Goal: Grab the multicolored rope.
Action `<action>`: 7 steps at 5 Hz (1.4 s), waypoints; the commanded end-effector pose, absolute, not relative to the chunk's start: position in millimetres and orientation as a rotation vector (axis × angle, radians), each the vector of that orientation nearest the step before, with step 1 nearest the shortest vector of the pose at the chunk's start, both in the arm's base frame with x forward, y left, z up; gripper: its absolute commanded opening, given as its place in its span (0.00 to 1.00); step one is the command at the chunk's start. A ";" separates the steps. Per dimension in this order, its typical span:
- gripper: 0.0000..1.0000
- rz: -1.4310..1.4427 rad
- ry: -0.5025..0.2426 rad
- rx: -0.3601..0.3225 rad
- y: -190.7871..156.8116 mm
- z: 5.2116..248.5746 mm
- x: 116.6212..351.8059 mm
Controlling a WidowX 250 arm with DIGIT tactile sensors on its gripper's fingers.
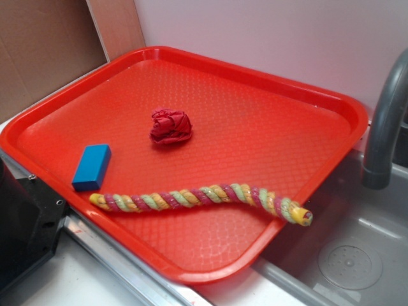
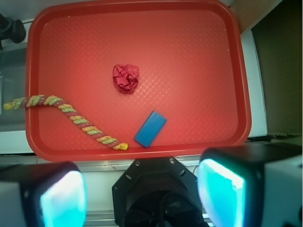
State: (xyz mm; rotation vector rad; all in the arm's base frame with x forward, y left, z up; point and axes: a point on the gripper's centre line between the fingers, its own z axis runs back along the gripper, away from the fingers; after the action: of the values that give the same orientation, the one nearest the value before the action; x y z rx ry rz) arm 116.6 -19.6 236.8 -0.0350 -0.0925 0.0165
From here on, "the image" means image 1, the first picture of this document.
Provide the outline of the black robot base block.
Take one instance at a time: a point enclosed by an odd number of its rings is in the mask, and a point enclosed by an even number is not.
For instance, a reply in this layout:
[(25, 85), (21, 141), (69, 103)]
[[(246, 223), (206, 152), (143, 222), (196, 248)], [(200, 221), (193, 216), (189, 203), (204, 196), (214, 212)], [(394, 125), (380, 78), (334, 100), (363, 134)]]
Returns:
[(15, 178), (1, 161), (1, 295), (54, 256), (66, 210), (44, 181)]

